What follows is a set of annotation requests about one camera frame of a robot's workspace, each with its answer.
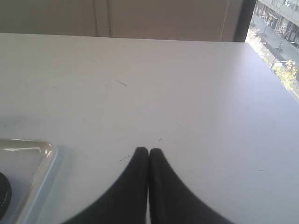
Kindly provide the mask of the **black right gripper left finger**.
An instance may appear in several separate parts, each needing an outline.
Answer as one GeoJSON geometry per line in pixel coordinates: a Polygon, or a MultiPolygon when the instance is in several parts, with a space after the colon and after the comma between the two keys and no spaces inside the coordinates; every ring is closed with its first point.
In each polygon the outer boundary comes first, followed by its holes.
{"type": "Polygon", "coordinates": [[[66,224],[146,223],[149,152],[138,147],[113,185],[66,224]]]}

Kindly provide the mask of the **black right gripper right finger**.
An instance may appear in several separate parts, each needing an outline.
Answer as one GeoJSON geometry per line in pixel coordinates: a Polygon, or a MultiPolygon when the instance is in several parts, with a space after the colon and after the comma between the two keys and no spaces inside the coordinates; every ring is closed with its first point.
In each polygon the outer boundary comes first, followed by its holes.
{"type": "Polygon", "coordinates": [[[162,150],[149,154],[149,215],[152,224],[230,224],[180,180],[162,150]]]}

